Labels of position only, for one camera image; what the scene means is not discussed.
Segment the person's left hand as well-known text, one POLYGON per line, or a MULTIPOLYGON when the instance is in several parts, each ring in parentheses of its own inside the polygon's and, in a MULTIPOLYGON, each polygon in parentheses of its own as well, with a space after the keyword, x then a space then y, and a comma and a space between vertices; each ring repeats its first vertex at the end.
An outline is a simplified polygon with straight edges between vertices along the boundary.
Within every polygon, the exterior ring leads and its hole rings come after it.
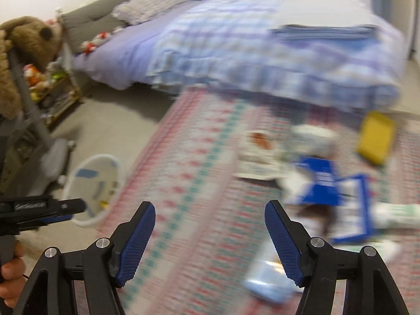
POLYGON ((1 267, 1 276, 4 281, 0 286, 1 298, 9 308, 14 308, 23 291, 26 278, 24 277, 26 265, 23 261, 24 246, 17 241, 14 247, 14 258, 1 267))

